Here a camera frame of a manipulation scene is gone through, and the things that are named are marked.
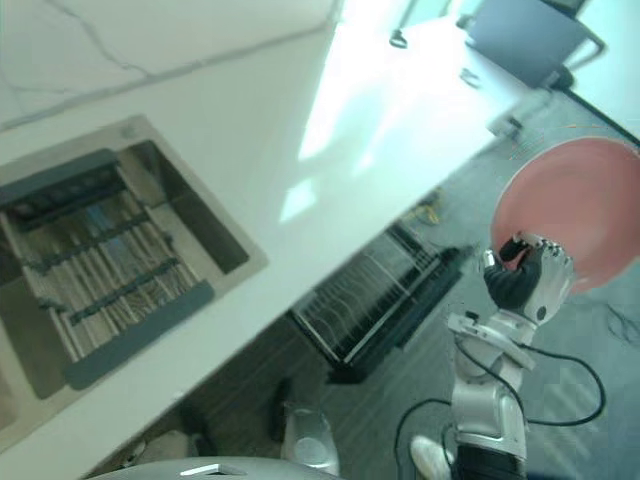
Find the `pink plate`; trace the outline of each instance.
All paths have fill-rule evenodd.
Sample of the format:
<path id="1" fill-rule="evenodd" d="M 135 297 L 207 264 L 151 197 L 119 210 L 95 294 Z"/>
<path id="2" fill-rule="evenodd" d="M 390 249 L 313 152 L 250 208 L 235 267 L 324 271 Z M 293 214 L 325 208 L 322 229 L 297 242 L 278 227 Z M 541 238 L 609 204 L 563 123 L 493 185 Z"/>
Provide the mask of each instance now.
<path id="1" fill-rule="evenodd" d="M 494 250 L 515 233 L 541 235 L 574 259 L 583 292 L 608 282 L 640 255 L 640 155 L 622 142 L 588 137 L 541 153 L 498 202 Z"/>

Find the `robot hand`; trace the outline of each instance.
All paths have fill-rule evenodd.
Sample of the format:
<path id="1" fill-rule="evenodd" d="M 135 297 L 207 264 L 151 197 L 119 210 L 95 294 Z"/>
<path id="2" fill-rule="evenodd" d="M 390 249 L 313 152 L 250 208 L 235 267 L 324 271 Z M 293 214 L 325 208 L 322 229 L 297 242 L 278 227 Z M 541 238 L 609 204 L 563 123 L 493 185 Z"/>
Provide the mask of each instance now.
<path id="1" fill-rule="evenodd" d="M 520 255 L 516 270 L 500 262 Z M 541 325 L 553 317 L 571 291 L 573 259 L 558 244 L 537 235 L 519 233 L 501 249 L 500 259 L 484 252 L 484 280 L 489 295 L 501 310 Z"/>

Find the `white shoe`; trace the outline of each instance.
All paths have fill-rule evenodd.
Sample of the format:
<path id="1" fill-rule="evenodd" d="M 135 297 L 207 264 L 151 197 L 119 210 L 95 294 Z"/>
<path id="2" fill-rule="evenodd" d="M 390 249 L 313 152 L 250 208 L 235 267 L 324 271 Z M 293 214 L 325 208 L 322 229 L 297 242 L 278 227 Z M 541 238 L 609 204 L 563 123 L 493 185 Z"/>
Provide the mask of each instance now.
<path id="1" fill-rule="evenodd" d="M 425 480 L 451 480 L 451 471 L 444 458 L 442 445 L 418 435 L 411 440 L 411 459 Z M 453 455 L 447 451 L 453 463 Z"/>

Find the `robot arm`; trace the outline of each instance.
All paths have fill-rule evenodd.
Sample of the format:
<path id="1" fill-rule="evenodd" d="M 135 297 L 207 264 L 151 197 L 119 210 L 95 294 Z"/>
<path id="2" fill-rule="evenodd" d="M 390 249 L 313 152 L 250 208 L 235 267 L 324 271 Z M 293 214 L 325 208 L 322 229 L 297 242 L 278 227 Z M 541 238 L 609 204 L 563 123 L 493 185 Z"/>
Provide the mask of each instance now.
<path id="1" fill-rule="evenodd" d="M 517 390 L 535 363 L 520 345 L 529 345 L 555 315 L 575 278 L 571 257 L 535 235 L 514 237 L 500 257 L 520 260 L 507 270 L 485 252 L 484 277 L 499 310 L 486 319 L 452 315 L 448 322 L 456 337 L 452 405 L 462 479 L 526 478 L 526 419 Z"/>

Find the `stainless steel sink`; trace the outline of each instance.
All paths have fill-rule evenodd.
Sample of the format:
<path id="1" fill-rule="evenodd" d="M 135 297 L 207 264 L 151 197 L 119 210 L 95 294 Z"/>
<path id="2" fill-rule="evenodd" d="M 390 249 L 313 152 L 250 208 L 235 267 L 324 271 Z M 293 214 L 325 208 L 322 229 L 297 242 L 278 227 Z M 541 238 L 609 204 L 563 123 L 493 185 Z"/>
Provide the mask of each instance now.
<path id="1" fill-rule="evenodd" d="M 83 224 L 95 209 L 111 223 Z M 79 237 L 69 226 L 83 235 L 70 247 L 65 236 Z M 44 242 L 30 243 L 34 234 Z M 133 273 L 134 257 L 112 253 L 112 242 L 134 252 Z M 0 451 L 265 265 L 143 117 L 1 167 Z M 167 276 L 172 269 L 183 277 Z M 142 288 L 151 283 L 160 294 L 133 303 L 134 294 L 152 298 Z"/>

